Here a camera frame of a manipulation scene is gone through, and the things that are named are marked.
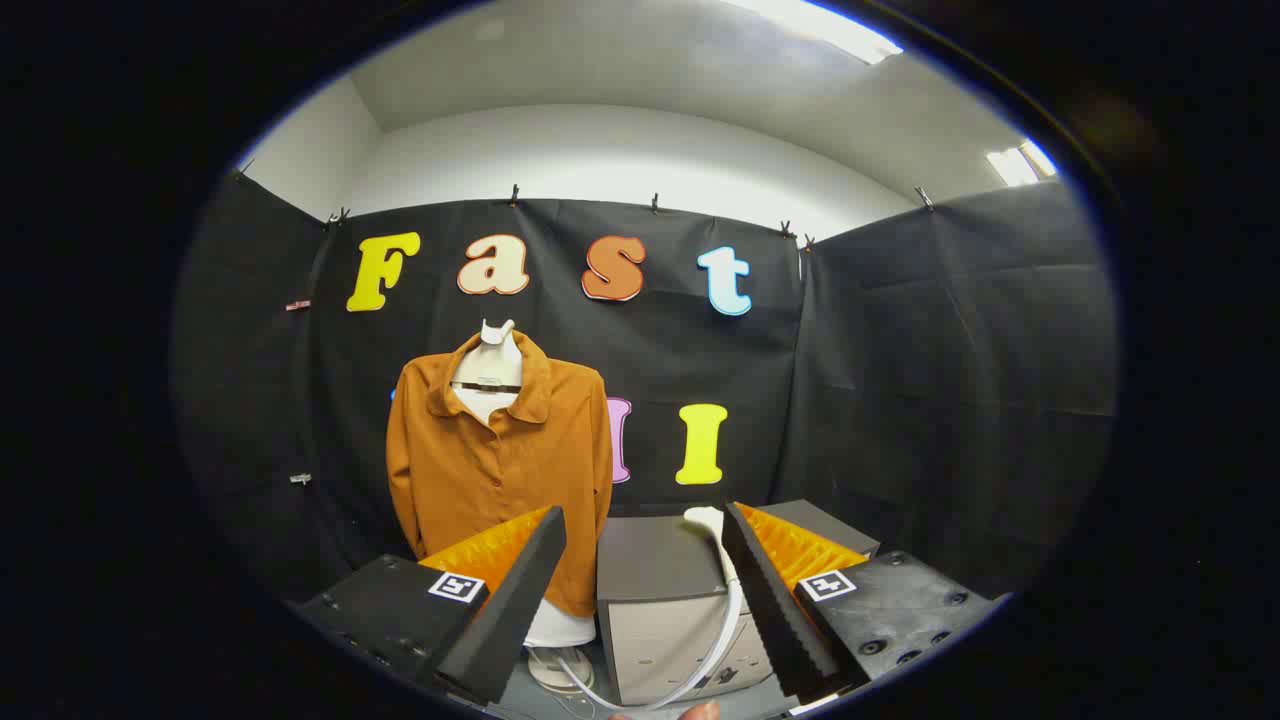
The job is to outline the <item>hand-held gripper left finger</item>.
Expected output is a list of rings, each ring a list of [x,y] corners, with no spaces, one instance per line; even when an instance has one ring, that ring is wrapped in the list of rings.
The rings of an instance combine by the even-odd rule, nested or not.
[[[497,702],[567,544],[545,506],[424,560],[383,555],[294,611],[338,650],[431,696]]]

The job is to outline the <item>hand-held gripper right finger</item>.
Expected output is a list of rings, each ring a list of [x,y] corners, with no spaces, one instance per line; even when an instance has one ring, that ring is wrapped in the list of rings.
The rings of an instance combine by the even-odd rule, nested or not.
[[[859,553],[740,502],[722,544],[783,693],[803,702],[922,665],[998,607],[910,553]]]

